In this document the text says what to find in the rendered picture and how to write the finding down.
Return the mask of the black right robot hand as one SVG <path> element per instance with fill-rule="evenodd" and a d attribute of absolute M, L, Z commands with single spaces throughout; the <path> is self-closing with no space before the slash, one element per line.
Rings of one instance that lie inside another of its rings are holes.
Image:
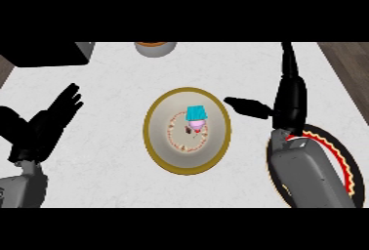
<path fill-rule="evenodd" d="M 280 43 L 281 47 L 281 76 L 276 91 L 274 107 L 255 100 L 225 97 L 222 101 L 240 114 L 259 119 L 273 118 L 273 128 L 286 130 L 293 136 L 302 135 L 307 117 L 307 88 L 298 74 L 298 66 L 292 44 Z"/>

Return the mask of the grey pot with orange contents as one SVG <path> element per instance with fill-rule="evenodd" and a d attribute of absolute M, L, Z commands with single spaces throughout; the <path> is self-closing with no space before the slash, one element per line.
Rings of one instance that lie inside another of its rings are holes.
<path fill-rule="evenodd" d="M 159 58 L 171 53 L 175 48 L 175 42 L 135 42 L 137 52 L 147 58 Z"/>

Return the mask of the pink cupcake with teal wrapper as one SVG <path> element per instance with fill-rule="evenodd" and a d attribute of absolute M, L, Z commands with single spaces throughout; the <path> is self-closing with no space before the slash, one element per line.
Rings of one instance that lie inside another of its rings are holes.
<path fill-rule="evenodd" d="M 186 112 L 186 121 L 188 127 L 194 130 L 196 133 L 200 132 L 208 119 L 208 114 L 205 107 L 202 105 L 188 105 Z"/>

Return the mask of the black bowl with red rim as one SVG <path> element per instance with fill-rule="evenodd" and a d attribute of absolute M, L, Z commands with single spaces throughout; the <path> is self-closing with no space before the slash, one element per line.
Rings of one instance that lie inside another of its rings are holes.
<path fill-rule="evenodd" d="M 354 206 L 357 208 L 361 208 L 364 205 L 364 182 L 358 165 L 355 163 L 351 153 L 348 152 L 338 138 L 317 126 L 312 126 L 310 124 L 304 125 L 302 137 L 320 143 L 321 146 L 330 151 L 332 155 L 335 156 L 343 176 L 342 186 L 352 200 Z M 271 155 L 273 155 L 271 143 L 267 143 L 265 153 L 267 153 L 267 169 L 268 169 L 270 179 L 276 188 L 276 192 L 283 202 L 287 204 L 287 206 L 290 208 L 295 208 L 293 200 L 290 198 L 290 195 L 287 194 L 286 188 L 281 186 L 271 162 Z"/>

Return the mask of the black appliance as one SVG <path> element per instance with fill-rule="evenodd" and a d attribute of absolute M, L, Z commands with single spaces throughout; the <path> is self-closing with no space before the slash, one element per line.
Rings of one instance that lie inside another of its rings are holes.
<path fill-rule="evenodd" d="M 0 55 L 16 67 L 85 65 L 93 42 L 0 42 Z"/>

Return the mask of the gold-rimmed beige plate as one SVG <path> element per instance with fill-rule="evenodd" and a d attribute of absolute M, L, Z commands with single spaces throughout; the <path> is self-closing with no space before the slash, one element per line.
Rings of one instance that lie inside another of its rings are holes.
<path fill-rule="evenodd" d="M 188 105 L 202 105 L 208 114 L 199 133 L 188 127 Z M 147 111 L 143 138 L 153 162 L 177 175 L 196 175 L 219 162 L 230 143 L 230 118 L 217 97 L 199 88 L 168 91 Z"/>

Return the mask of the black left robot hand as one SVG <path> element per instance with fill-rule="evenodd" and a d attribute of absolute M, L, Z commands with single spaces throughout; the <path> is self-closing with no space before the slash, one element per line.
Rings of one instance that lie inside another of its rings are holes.
<path fill-rule="evenodd" d="M 11 144 L 7 160 L 42 162 L 57 144 L 63 129 L 82 106 L 79 86 L 72 83 L 59 94 L 48 109 L 26 121 L 5 106 L 0 105 L 0 137 Z"/>

